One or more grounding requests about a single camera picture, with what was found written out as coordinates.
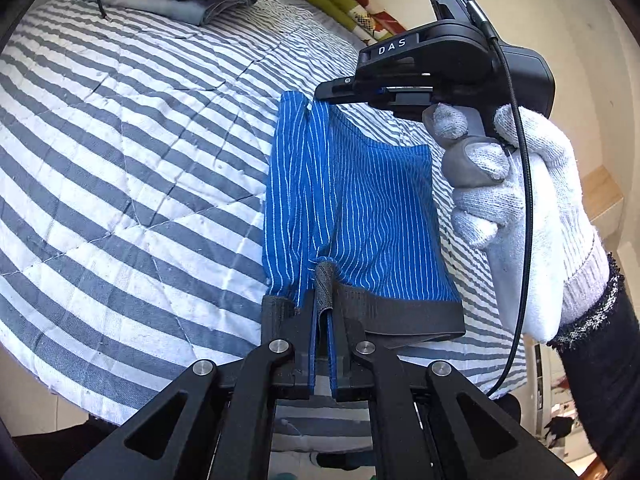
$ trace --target blue pinstripe fabric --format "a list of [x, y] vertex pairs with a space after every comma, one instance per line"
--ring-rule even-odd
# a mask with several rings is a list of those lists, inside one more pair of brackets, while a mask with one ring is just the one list
[[263, 263], [301, 306], [313, 269], [401, 300], [460, 301], [440, 254], [427, 145], [365, 137], [334, 106], [284, 92], [271, 152]]

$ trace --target gloved hand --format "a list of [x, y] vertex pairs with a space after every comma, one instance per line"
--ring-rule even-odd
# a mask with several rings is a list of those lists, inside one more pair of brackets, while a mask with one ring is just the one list
[[[569, 139], [543, 116], [520, 108], [533, 184], [534, 236], [523, 332], [552, 339], [560, 324], [580, 317], [609, 279], [609, 265], [597, 232], [582, 207], [582, 189]], [[447, 105], [425, 110], [429, 133], [450, 154], [465, 138], [465, 115]], [[513, 146], [518, 139], [511, 107], [495, 114], [498, 134]], [[506, 156], [499, 144], [464, 147], [490, 178], [479, 187], [454, 187], [451, 222], [471, 247], [483, 250], [494, 281], [502, 325], [514, 331], [524, 261], [524, 188], [520, 152]], [[456, 158], [443, 158], [443, 174], [455, 184]]]

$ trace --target finger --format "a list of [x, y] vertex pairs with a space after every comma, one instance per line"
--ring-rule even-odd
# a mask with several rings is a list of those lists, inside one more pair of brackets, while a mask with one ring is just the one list
[[[529, 153], [537, 153], [545, 163], [558, 194], [560, 208], [580, 206], [582, 187], [575, 161], [574, 149], [567, 136], [542, 115], [520, 107], [522, 126]], [[518, 136], [509, 105], [498, 109], [494, 117], [498, 134], [514, 146]]]
[[[574, 161], [574, 149], [567, 136], [551, 121], [540, 114], [527, 110], [522, 106], [520, 117], [527, 138], [527, 148], [531, 153], [537, 153], [545, 165], [551, 169]], [[498, 108], [494, 116], [494, 125], [498, 134], [513, 146], [518, 147], [518, 134], [513, 121], [510, 105]]]
[[444, 104], [432, 105], [422, 113], [424, 127], [443, 148], [466, 135], [468, 124], [465, 115], [454, 107]]
[[506, 182], [499, 186], [454, 189], [453, 203], [462, 211], [501, 226], [524, 214], [522, 190]]
[[497, 140], [465, 136], [444, 152], [441, 168], [451, 187], [487, 187], [502, 182], [509, 162]]
[[477, 143], [465, 147], [466, 156], [493, 180], [503, 180], [509, 173], [509, 161], [500, 144]]
[[473, 249], [487, 247], [498, 232], [498, 225], [494, 222], [470, 215], [457, 207], [451, 211], [451, 224], [456, 234]]

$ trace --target bed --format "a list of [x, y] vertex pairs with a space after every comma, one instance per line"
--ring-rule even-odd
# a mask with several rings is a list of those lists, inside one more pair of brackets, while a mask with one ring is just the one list
[[[51, 390], [121, 424], [195, 360], [259, 343], [279, 96], [353, 73], [359, 44], [304, 0], [258, 0], [205, 28], [108, 15], [53, 0], [0, 57], [0, 342]], [[484, 256], [452, 231], [442, 150], [420, 124], [342, 108], [373, 139], [433, 152], [467, 332], [399, 354], [448, 360], [487, 391], [511, 335]], [[520, 348], [499, 394], [525, 381]], [[273, 449], [370, 447], [366, 405], [334, 406], [319, 377], [310, 402], [278, 406]]]

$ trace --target black waistband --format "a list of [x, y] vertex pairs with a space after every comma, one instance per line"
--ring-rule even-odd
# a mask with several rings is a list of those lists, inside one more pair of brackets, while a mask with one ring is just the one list
[[[465, 333], [462, 304], [457, 301], [398, 300], [372, 294], [364, 288], [345, 285], [335, 279], [329, 262], [316, 267], [315, 301], [318, 316], [339, 304], [344, 315], [359, 320], [367, 338], [387, 348], [423, 341], [443, 341]], [[278, 333], [283, 319], [293, 316], [292, 301], [276, 296], [262, 299], [262, 341]]]

